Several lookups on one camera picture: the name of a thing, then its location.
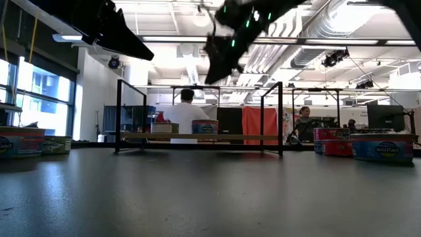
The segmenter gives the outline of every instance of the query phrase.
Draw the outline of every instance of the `security camera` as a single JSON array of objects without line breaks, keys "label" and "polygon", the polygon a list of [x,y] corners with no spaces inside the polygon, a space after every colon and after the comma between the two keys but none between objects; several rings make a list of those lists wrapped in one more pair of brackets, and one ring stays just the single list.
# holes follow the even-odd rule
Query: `security camera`
[{"label": "security camera", "polygon": [[111,69],[118,69],[118,67],[120,66],[120,59],[118,56],[111,56],[110,61],[108,62],[108,66]]}]

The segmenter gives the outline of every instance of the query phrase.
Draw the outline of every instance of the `ceiling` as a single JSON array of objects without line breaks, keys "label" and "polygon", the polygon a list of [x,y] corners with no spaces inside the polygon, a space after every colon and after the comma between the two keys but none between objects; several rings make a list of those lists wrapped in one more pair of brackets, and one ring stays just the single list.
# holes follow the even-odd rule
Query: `ceiling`
[{"label": "ceiling", "polygon": [[[27,0],[13,0],[20,5],[25,11],[30,14],[35,14],[37,8],[27,2]],[[306,5],[299,7],[295,11],[300,12],[300,19],[298,21],[296,15],[291,18],[293,29],[301,29],[302,25],[315,15],[318,10],[326,3],[327,0],[312,0],[308,1]],[[126,24],[129,29],[140,36],[205,36],[212,31],[212,23],[204,12],[198,13],[198,0],[114,0],[117,8],[121,8],[126,19]],[[211,14],[223,3],[223,0],[205,0],[205,5],[210,7]],[[370,38],[370,39],[409,39],[410,36],[402,25],[397,15],[390,9],[379,9],[376,11],[368,21],[360,28],[350,34],[349,38]],[[344,16],[344,24],[346,22],[354,21],[355,14]],[[57,19],[48,14],[41,13],[39,19],[50,27],[55,29],[62,35],[78,35],[78,33],[71,27],[61,23]],[[287,26],[287,17],[283,17],[282,24]],[[217,26],[216,33],[218,35],[232,34],[230,29]],[[146,43],[147,46],[155,54],[155,58],[150,62],[149,79],[153,84],[183,84],[182,75],[187,74],[186,64],[193,63],[196,66],[199,75],[205,75],[209,68],[209,60],[205,54],[200,54],[194,61],[188,63],[183,58],[177,57],[177,43]],[[253,51],[257,51],[259,47],[255,46],[246,54],[241,60],[240,64],[248,65],[251,60],[250,56]],[[102,63],[109,59],[112,53],[98,50],[92,51],[93,56]],[[305,70],[297,71],[297,74],[288,76],[276,77],[273,73],[277,71],[278,67],[274,63],[269,65],[272,70],[262,72],[258,76],[253,75],[253,79],[241,81],[248,81],[250,83],[241,83],[237,86],[253,86],[255,82],[260,82],[261,78],[270,75],[273,81],[282,80],[287,82],[292,80],[297,85],[302,87],[320,86],[322,84],[335,87],[345,87],[349,82],[364,76],[366,73],[373,76],[373,79],[381,82],[387,82],[389,73],[397,69],[398,66],[404,65],[406,61],[421,60],[421,53],[416,47],[349,47],[351,58],[339,63],[336,67],[330,68],[324,72],[320,68],[320,61],[322,58],[316,59]],[[264,52],[259,55],[263,58],[263,62],[270,56],[270,52]],[[285,55],[281,55],[276,61],[280,61]],[[121,60],[125,63],[130,63],[132,60],[129,57],[121,56]],[[233,77],[231,83],[239,80],[239,77]]]}]

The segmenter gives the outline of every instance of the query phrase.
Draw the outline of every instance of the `person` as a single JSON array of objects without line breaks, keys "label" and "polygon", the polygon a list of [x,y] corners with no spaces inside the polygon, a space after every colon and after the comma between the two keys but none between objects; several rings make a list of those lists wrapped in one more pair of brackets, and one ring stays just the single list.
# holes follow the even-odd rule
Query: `person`
[{"label": "person", "polygon": [[300,117],[295,121],[295,127],[297,128],[298,137],[301,141],[312,141],[313,140],[313,129],[310,124],[310,108],[303,106],[300,109]]},{"label": "person", "polygon": [[[181,92],[182,102],[171,106],[164,112],[164,119],[178,124],[180,134],[191,134],[191,121],[209,119],[205,112],[198,106],[192,105],[195,92],[184,89]],[[197,139],[171,139],[171,144],[197,144]]]}]

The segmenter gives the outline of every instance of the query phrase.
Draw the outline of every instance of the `shelf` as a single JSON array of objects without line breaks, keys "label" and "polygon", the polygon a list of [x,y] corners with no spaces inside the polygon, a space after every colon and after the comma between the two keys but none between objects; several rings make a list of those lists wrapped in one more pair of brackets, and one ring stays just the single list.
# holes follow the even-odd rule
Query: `shelf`
[{"label": "shelf", "polygon": [[150,139],[199,139],[199,140],[278,140],[278,136],[261,135],[231,135],[231,134],[149,134],[140,132],[122,132],[122,138],[150,138]]}]

